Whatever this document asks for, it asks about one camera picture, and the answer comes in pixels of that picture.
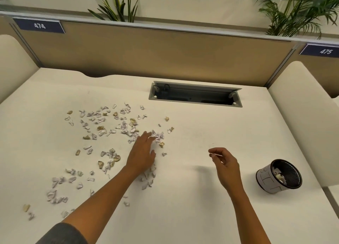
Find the paper-wrapped cup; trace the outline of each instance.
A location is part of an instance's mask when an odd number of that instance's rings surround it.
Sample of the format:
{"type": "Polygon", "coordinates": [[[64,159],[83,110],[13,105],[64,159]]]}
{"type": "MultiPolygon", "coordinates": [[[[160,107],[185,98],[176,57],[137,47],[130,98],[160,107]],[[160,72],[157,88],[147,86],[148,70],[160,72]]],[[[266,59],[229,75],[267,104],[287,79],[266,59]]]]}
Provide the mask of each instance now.
{"type": "Polygon", "coordinates": [[[273,160],[271,164],[258,170],[256,177],[259,186],[269,193],[297,189],[302,184],[298,169],[290,162],[282,159],[273,160]]]}

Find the cup rim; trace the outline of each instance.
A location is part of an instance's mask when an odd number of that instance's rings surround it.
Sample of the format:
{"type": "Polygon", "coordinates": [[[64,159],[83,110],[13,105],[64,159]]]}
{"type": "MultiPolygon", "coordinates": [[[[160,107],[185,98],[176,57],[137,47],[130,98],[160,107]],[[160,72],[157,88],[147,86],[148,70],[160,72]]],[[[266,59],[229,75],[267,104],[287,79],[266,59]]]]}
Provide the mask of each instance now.
{"type": "Polygon", "coordinates": [[[273,160],[273,161],[271,162],[271,164],[270,164],[270,169],[271,169],[271,173],[272,173],[273,177],[274,177],[274,178],[275,178],[282,186],[284,186],[284,187],[286,187],[286,188],[288,188],[288,189],[298,189],[298,188],[302,185],[302,177],[301,177],[301,174],[300,174],[299,170],[298,170],[294,165],[292,165],[289,161],[286,161],[286,160],[283,160],[283,159],[275,159],[275,160],[273,160]],[[289,164],[290,166],[292,166],[292,167],[295,169],[295,171],[297,171],[297,173],[298,173],[298,175],[299,175],[299,178],[300,178],[300,183],[299,183],[298,186],[296,186],[296,187],[291,187],[291,186],[288,186],[288,185],[286,185],[286,184],[283,184],[281,181],[279,181],[279,179],[275,176],[275,174],[274,174],[274,172],[273,172],[273,164],[274,164],[274,162],[276,162],[276,161],[284,161],[284,162],[286,162],[287,164],[289,164]]]}

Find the number sign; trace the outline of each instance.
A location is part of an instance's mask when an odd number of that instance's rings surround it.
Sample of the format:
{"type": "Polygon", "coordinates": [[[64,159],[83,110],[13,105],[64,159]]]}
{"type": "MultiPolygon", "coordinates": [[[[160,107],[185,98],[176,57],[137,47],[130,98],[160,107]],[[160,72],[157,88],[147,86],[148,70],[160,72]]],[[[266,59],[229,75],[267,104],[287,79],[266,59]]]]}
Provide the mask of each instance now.
{"type": "Polygon", "coordinates": [[[57,20],[44,20],[44,19],[18,18],[18,17],[14,17],[13,20],[21,30],[56,32],[58,34],[65,33],[60,21],[57,20]]]}
{"type": "Polygon", "coordinates": [[[308,43],[300,55],[339,58],[339,47],[308,43]]]}

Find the hand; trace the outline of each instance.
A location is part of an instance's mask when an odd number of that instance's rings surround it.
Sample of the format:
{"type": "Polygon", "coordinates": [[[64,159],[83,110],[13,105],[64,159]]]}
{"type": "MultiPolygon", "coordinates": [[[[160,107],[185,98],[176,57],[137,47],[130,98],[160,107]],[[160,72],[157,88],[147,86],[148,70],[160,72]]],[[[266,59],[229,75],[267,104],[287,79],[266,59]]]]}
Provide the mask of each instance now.
{"type": "Polygon", "coordinates": [[[145,172],[154,163],[156,154],[154,150],[150,153],[150,146],[155,137],[150,137],[151,135],[151,132],[144,131],[141,136],[138,136],[127,158],[126,167],[135,171],[137,176],[145,172]]]}
{"type": "Polygon", "coordinates": [[[244,192],[237,159],[225,148],[210,148],[209,153],[217,168],[219,181],[231,198],[244,192]]]}

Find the potted plant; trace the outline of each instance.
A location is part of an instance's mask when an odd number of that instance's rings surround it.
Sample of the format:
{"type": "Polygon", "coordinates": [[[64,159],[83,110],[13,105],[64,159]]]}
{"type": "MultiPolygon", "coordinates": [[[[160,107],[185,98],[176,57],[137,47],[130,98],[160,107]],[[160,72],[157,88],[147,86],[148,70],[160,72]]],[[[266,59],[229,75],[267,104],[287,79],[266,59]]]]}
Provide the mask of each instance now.
{"type": "Polygon", "coordinates": [[[292,37],[305,32],[319,34],[319,18],[324,16],[327,23],[336,24],[339,0],[287,0],[283,10],[273,0],[262,0],[260,12],[271,20],[266,34],[292,37]]]}
{"type": "MultiPolygon", "coordinates": [[[[135,18],[135,14],[137,13],[137,9],[138,9],[138,6],[136,6],[138,0],[134,4],[134,7],[133,7],[132,10],[131,10],[131,7],[130,7],[131,1],[132,0],[127,0],[128,22],[133,23],[134,18],[135,18]]],[[[125,22],[125,17],[124,17],[125,2],[124,2],[124,0],[122,0],[121,3],[120,3],[119,0],[113,0],[117,14],[114,12],[114,9],[112,9],[111,6],[109,5],[108,0],[102,0],[102,2],[103,2],[103,6],[99,5],[100,8],[98,8],[98,10],[102,14],[105,14],[107,16],[108,20],[125,22]]],[[[94,15],[96,18],[99,18],[101,20],[105,20],[101,15],[95,13],[94,11],[92,11],[92,10],[88,10],[88,11],[91,12],[91,14],[94,15]]]]}

